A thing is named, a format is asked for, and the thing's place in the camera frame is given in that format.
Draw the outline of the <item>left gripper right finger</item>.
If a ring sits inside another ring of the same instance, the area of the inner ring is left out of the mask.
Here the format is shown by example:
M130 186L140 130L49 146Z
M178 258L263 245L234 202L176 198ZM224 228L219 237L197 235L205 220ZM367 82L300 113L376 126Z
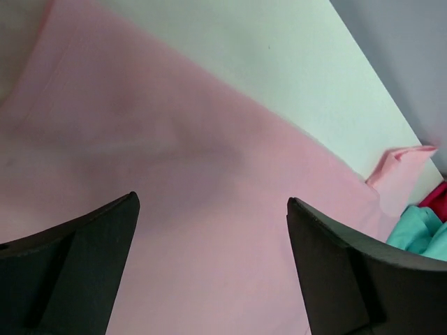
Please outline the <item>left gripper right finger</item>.
M446 334L446 263L389 246L297 198L291 248L312 334Z

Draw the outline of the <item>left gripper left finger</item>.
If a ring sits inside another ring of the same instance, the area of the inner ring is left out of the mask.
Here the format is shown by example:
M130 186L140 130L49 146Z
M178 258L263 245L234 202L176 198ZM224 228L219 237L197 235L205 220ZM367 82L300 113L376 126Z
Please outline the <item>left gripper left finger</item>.
M131 192L1 245L2 334L105 334L135 233Z

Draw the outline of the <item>pink t shirt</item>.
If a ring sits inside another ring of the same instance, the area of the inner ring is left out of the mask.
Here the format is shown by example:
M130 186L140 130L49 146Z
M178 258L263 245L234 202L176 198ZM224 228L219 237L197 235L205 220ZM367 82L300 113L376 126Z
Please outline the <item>pink t shirt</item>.
M288 199L384 241L435 153L329 1L1 2L1 239L136 192L109 334L315 334Z

